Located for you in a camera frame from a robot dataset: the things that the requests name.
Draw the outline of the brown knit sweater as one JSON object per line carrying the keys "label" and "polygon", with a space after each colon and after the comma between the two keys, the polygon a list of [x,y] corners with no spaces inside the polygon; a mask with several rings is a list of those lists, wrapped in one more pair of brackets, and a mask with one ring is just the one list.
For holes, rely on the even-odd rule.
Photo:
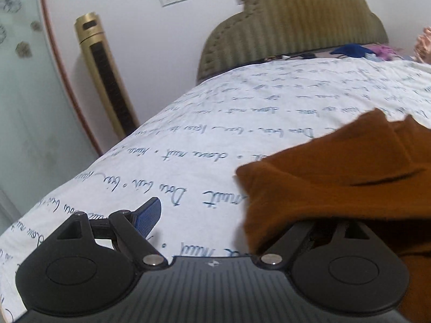
{"label": "brown knit sweater", "polygon": [[380,110],[307,144],[240,166],[244,231],[257,253],[306,219],[361,219],[402,259],[410,284],[400,305],[430,321],[430,129]]}

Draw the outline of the white script-print bed sheet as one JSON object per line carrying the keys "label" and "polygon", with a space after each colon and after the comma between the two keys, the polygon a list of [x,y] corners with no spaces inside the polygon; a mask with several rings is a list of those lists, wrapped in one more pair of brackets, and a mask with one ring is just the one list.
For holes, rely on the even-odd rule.
{"label": "white script-print bed sheet", "polygon": [[76,211],[90,219],[161,201],[150,243],[166,258],[246,253],[238,166],[304,144],[380,109],[430,124],[430,67],[364,58],[273,61],[209,79],[172,102],[1,236],[1,313],[25,312],[19,265]]}

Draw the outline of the frosted glass door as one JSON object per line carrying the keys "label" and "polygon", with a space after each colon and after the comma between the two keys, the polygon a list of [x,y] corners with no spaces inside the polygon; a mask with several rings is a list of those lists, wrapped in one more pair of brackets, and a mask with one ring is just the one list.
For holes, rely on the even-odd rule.
{"label": "frosted glass door", "polygon": [[95,159],[53,62],[39,0],[1,0],[1,230]]}

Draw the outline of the gold tower air conditioner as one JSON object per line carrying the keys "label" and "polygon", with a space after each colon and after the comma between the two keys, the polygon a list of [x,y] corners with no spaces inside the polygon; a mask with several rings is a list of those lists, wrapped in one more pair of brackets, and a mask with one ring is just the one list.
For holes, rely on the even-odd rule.
{"label": "gold tower air conditioner", "polygon": [[114,132],[124,139],[139,127],[99,16],[95,12],[75,21],[81,53]]}

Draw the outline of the dark blue garment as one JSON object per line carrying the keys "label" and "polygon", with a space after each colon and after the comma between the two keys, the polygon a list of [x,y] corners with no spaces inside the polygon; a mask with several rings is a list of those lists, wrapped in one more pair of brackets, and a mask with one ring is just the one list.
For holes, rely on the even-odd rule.
{"label": "dark blue garment", "polygon": [[363,47],[360,44],[345,44],[337,47],[330,52],[331,55],[344,55],[350,58],[364,58],[368,54],[374,54],[369,48]]}

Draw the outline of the purple garment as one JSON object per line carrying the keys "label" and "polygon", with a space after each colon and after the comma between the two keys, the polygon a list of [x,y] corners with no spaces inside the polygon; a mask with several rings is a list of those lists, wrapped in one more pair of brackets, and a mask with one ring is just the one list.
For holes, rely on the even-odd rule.
{"label": "purple garment", "polygon": [[374,54],[384,61],[395,61],[402,59],[402,56],[397,53],[396,50],[383,44],[373,44],[369,47]]}

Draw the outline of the olive padded headboard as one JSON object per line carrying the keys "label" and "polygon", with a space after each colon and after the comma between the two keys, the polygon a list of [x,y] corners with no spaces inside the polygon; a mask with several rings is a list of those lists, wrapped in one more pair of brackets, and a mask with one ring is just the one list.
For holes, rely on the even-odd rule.
{"label": "olive padded headboard", "polygon": [[245,0],[207,38],[197,82],[271,56],[388,41],[366,0]]}

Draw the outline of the pink garment pile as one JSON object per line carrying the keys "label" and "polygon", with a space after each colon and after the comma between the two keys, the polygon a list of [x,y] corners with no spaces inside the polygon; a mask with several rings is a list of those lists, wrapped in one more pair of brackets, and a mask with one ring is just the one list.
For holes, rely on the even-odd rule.
{"label": "pink garment pile", "polygon": [[417,61],[424,64],[431,64],[431,28],[423,29],[421,35],[416,39],[414,55]]}

